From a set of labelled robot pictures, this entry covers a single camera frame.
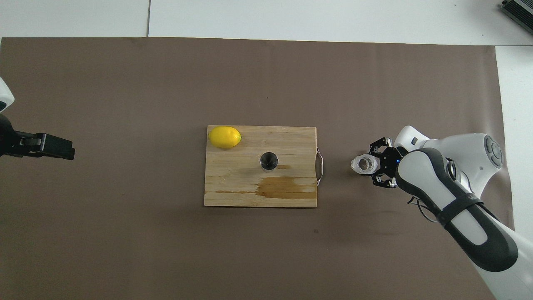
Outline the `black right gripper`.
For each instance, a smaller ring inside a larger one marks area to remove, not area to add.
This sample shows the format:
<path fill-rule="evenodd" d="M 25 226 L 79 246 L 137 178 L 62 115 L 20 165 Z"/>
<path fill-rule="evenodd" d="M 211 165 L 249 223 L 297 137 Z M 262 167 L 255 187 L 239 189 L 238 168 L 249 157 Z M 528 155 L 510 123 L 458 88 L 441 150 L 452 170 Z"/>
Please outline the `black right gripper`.
<path fill-rule="evenodd" d="M 378 155 L 379 158 L 377 175 L 371 175 L 373 185 L 381 188 L 396 188 L 396 170 L 402 155 L 392 146 L 392 139 L 381 138 L 371 143 L 369 147 L 369 154 Z"/>

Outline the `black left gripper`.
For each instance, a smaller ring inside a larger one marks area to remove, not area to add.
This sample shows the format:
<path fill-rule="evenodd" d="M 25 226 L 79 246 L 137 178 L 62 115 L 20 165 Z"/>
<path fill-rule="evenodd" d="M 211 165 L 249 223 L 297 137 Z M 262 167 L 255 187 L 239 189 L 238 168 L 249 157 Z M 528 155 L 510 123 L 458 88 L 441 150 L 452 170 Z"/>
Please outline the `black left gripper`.
<path fill-rule="evenodd" d="M 75 158 L 73 142 L 47 133 L 15 132 L 11 122 L 0 115 L 0 155 L 6 155 L 16 142 L 19 156 L 48 156 L 72 161 Z"/>

